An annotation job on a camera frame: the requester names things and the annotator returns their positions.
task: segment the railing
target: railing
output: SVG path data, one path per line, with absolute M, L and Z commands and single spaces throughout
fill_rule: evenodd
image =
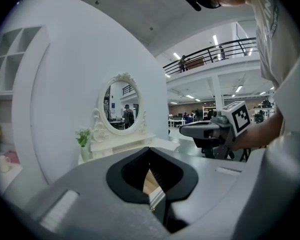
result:
M 257 52 L 256 38 L 245 38 L 220 43 L 186 55 L 182 61 L 176 60 L 164 66 L 166 75 L 181 73 L 210 63 L 216 63 L 237 57 L 250 56 Z
M 129 84 L 126 87 L 122 88 L 122 95 L 131 93 L 133 90 L 134 90 L 134 88 Z

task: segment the support column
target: support column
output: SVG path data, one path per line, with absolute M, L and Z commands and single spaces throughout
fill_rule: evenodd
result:
M 222 109 L 222 96 L 221 96 L 221 89 L 220 89 L 220 82 L 219 76 L 213 75 L 212 76 L 212 83 L 213 83 L 213 90 L 214 90 L 214 97 L 215 97 L 215 106 L 217 110 Z
M 222 95 L 222 107 L 225 106 L 225 97 Z

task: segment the white curved wall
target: white curved wall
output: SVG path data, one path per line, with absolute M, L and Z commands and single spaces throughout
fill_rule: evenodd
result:
M 50 46 L 32 91 L 32 138 L 49 182 L 78 164 L 75 130 L 94 125 L 99 90 L 119 73 L 139 86 L 150 131 L 168 139 L 164 72 L 127 30 L 80 0 L 23 0 L 3 29 L 39 25 L 46 25 Z

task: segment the ceiling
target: ceiling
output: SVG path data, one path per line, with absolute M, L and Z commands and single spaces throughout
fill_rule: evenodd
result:
M 185 0 L 82 0 L 125 27 L 144 45 L 193 9 Z
M 157 57 L 175 44 L 225 23 L 254 19 L 251 6 L 202 8 L 195 11 L 185 0 L 82 0 L 101 10 Z
M 219 82 L 221 94 L 223 96 L 232 96 L 233 94 L 236 94 L 236 98 L 239 98 L 240 96 L 248 96 L 251 98 L 258 97 L 262 92 L 272 93 L 270 88 L 273 87 L 270 81 L 261 78 L 260 70 L 222 74 L 219 76 Z M 236 93 L 239 85 L 242 85 L 242 88 Z M 189 82 L 168 90 L 168 102 L 194 102 L 193 99 L 186 97 L 186 95 L 204 101 L 213 100 L 215 91 L 212 78 L 208 77 L 198 81 Z

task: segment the white t-shirt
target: white t-shirt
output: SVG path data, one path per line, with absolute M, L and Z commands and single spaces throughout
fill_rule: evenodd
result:
M 300 32 L 279 0 L 251 0 L 256 18 L 256 40 L 261 77 L 274 89 L 283 83 L 300 55 Z

